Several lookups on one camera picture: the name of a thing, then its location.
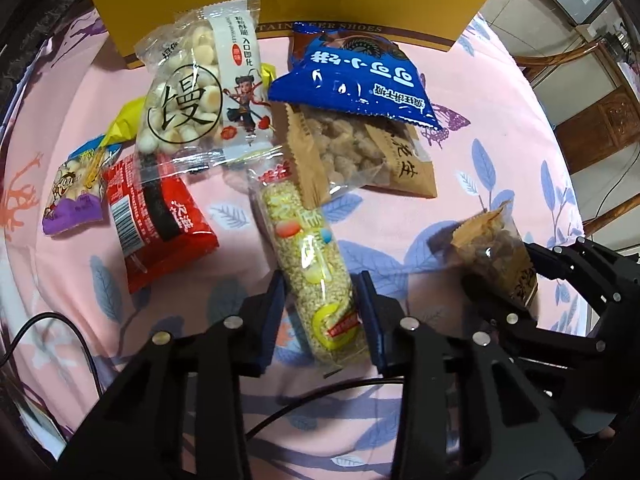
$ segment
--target purple snack bag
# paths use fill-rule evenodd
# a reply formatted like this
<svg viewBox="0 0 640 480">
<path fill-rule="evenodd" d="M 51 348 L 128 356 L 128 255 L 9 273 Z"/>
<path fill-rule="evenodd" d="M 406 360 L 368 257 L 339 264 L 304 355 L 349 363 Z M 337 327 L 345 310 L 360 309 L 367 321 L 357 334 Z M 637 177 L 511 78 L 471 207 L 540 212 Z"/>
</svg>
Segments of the purple snack bag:
<svg viewBox="0 0 640 480">
<path fill-rule="evenodd" d="M 75 150 L 58 168 L 42 216 L 42 231 L 47 236 L 104 219 L 102 168 L 115 160 L 120 145 L 99 147 L 103 137 Z"/>
</svg>

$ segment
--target transparent plastic bag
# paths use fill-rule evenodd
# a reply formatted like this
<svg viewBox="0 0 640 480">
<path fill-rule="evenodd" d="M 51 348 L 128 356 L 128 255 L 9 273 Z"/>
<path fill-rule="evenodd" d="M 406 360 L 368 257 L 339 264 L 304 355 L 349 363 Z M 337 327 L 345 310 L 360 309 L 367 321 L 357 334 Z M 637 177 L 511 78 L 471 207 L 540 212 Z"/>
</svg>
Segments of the transparent plastic bag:
<svg viewBox="0 0 640 480">
<path fill-rule="evenodd" d="M 538 279 L 508 204 L 466 220 L 453 232 L 451 243 L 473 272 L 528 307 Z"/>
<path fill-rule="evenodd" d="M 120 144 L 102 146 L 104 136 L 84 143 L 60 165 L 42 215 L 42 231 L 54 236 L 104 219 L 102 170 L 120 153 Z"/>
<path fill-rule="evenodd" d="M 366 350 L 349 271 L 321 209 L 303 207 L 289 161 L 274 149 L 250 167 L 271 243 L 314 356 L 339 366 Z"/>
<path fill-rule="evenodd" d="M 255 36 L 259 6 L 231 0 L 192 10 L 136 45 L 155 73 L 136 137 L 137 154 L 157 159 L 137 164 L 143 183 L 272 147 Z"/>
<path fill-rule="evenodd" d="M 287 147 L 306 208 L 363 186 L 437 195 L 433 164 L 412 125 L 306 105 L 286 107 Z"/>
</svg>

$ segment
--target blue snack bag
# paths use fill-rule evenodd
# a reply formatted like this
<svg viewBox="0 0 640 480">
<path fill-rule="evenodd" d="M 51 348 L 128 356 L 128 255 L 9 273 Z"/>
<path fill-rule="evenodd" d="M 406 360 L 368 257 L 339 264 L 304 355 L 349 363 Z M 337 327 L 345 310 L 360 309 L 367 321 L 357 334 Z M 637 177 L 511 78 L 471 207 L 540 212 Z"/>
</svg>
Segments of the blue snack bag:
<svg viewBox="0 0 640 480">
<path fill-rule="evenodd" d="M 292 69 L 271 84 L 271 101 L 440 129 L 416 67 L 395 43 L 310 23 L 296 22 L 292 30 Z"/>
</svg>

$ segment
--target red snack bag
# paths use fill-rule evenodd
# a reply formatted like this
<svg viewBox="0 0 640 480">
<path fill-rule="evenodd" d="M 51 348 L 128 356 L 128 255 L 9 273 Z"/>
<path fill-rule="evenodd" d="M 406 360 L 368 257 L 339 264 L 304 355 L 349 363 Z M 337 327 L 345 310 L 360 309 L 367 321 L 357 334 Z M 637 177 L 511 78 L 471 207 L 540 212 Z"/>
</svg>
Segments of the red snack bag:
<svg viewBox="0 0 640 480">
<path fill-rule="evenodd" d="M 132 155 L 105 172 L 129 292 L 210 253 L 218 238 L 178 176 L 140 186 Z"/>
</svg>

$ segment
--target yellow wrapper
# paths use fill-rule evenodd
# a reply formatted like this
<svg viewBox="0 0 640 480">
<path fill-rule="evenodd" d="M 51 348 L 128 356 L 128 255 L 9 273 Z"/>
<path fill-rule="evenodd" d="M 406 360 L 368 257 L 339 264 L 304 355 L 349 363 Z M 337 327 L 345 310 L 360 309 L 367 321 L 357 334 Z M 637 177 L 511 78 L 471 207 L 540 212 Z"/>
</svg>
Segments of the yellow wrapper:
<svg viewBox="0 0 640 480">
<path fill-rule="evenodd" d="M 269 63 L 261 63 L 260 76 L 262 77 L 262 84 L 264 86 L 264 91 L 266 92 L 271 86 L 271 83 L 276 79 L 276 67 Z"/>
<path fill-rule="evenodd" d="M 133 101 L 125 104 L 107 128 L 104 133 L 104 139 L 98 147 L 101 148 L 110 144 L 118 144 L 135 139 L 144 105 L 145 96 L 133 99 Z"/>
</svg>

